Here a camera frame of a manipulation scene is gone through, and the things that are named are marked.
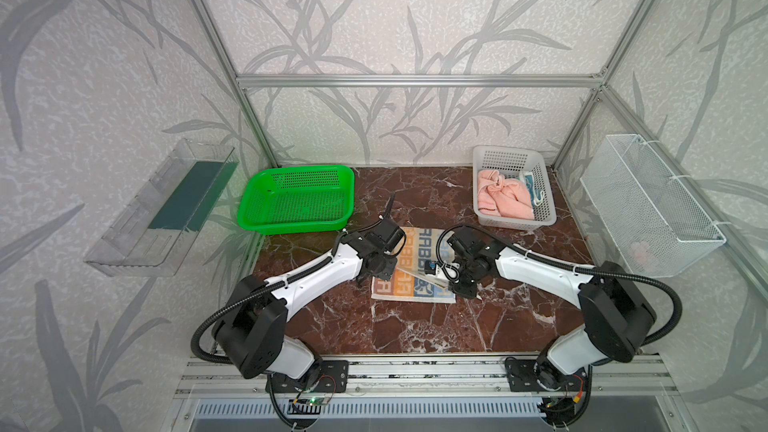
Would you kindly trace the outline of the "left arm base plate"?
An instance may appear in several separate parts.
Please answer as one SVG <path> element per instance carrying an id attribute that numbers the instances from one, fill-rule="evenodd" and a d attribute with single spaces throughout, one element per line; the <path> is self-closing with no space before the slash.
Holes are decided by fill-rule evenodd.
<path id="1" fill-rule="evenodd" d="M 276 393 L 343 393 L 347 387 L 349 366 L 350 362 L 346 360 L 323 360 L 319 365 L 311 366 L 300 379 L 273 373 L 268 383 Z"/>

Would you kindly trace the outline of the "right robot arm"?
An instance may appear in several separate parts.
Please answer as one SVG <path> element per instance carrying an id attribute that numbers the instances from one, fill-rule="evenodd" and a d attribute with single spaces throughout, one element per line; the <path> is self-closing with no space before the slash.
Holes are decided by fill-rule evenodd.
<path id="1" fill-rule="evenodd" d="M 553 340 L 537 358 L 540 380 L 560 379 L 601 360 L 633 360 L 657 315 L 637 283 L 618 269 L 599 270 L 507 245 L 475 228 L 461 226 L 447 238 L 454 258 L 448 266 L 455 294 L 473 298 L 486 277 L 519 282 L 575 307 L 581 325 Z"/>

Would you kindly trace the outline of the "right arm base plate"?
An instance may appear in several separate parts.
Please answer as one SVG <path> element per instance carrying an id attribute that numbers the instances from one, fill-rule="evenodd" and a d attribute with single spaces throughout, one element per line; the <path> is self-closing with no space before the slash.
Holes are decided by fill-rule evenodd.
<path id="1" fill-rule="evenodd" d="M 588 378 L 584 368 L 564 374 L 544 359 L 507 357 L 504 369 L 512 392 L 552 392 L 576 394 L 584 389 Z"/>

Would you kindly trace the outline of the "cream lettered towel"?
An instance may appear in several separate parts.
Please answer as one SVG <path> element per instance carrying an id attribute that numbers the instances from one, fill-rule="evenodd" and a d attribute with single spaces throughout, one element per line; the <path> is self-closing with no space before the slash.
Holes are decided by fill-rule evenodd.
<path id="1" fill-rule="evenodd" d="M 427 272 L 428 262 L 436 261 L 436 242 L 443 230 L 405 227 L 404 231 L 405 246 L 395 272 L 388 281 L 372 280 L 371 297 L 390 302 L 454 304 L 455 294 L 449 290 L 444 273 Z"/>

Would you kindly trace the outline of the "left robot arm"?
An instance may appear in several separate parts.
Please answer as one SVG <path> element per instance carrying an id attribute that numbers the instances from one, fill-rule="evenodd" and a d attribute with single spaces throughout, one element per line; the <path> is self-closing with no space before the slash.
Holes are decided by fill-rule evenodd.
<path id="1" fill-rule="evenodd" d="M 303 385 L 319 380 L 323 359 L 299 339 L 285 334 L 287 324 L 305 306 L 334 287 L 367 277 L 393 275 L 406 234 L 382 217 L 369 226 L 339 233 L 332 248 L 316 259 L 264 281 L 248 276 L 235 287 L 226 305 L 198 329 L 210 331 L 221 355 L 201 349 L 205 361 L 235 366 L 245 379 L 282 374 Z"/>

